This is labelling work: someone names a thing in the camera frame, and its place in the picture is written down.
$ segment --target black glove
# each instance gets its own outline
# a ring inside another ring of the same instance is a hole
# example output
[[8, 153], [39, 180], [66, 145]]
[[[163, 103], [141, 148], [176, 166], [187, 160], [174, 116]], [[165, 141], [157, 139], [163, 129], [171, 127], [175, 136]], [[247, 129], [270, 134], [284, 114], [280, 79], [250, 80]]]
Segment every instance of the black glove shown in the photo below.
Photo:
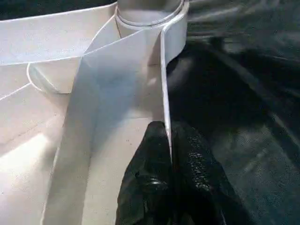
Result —
[[148, 125], [120, 188], [116, 225], [247, 225], [251, 220], [199, 133], [172, 123], [172, 160], [162, 122]]

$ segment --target white bracket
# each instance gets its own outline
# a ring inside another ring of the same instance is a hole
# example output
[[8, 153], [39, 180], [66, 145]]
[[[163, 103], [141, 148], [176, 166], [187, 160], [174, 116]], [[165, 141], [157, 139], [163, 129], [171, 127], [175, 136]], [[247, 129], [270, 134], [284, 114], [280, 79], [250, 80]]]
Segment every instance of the white bracket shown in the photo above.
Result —
[[27, 65], [34, 88], [68, 104], [41, 224], [113, 224], [123, 173], [151, 121], [165, 122], [171, 149], [166, 65], [184, 48], [188, 9], [182, 1], [150, 26], [124, 22], [116, 4], [0, 22], [12, 37], [40, 26], [27, 43], [2, 42], [0, 67]]

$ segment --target white plastic panel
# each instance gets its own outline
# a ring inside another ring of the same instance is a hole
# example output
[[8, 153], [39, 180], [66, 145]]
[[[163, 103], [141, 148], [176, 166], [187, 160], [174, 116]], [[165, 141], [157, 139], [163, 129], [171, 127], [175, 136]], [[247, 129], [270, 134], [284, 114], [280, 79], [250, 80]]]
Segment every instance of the white plastic panel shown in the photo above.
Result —
[[0, 65], [81, 56], [115, 6], [0, 21]]

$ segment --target finger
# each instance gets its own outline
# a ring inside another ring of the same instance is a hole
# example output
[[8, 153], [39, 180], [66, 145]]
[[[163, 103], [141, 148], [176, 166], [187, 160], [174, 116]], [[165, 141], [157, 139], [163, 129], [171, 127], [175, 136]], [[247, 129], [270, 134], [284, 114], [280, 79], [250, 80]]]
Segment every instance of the finger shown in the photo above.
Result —
[[167, 219], [171, 180], [169, 152], [164, 124], [150, 123], [125, 171], [118, 197], [116, 224], [133, 225]]

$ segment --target white tube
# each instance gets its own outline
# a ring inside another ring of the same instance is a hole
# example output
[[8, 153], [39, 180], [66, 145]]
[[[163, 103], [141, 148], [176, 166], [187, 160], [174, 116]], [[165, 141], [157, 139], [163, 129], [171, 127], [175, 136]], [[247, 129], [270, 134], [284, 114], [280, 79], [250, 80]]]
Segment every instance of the white tube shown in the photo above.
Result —
[[118, 16], [130, 25], [150, 26], [177, 14], [183, 0], [118, 0]]

